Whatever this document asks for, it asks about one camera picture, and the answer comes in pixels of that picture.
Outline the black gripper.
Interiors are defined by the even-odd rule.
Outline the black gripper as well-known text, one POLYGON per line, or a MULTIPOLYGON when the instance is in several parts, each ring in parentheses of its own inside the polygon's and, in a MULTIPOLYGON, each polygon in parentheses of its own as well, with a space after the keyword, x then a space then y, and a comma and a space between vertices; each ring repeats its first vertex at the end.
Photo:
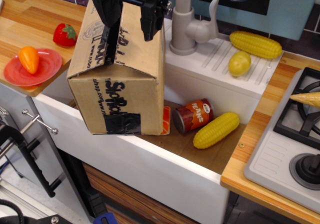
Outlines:
POLYGON ((123 2, 141 7, 141 30, 146 42, 152 41, 161 30, 164 13, 170 10, 169 0, 92 0, 101 21, 112 27, 121 17, 123 2))

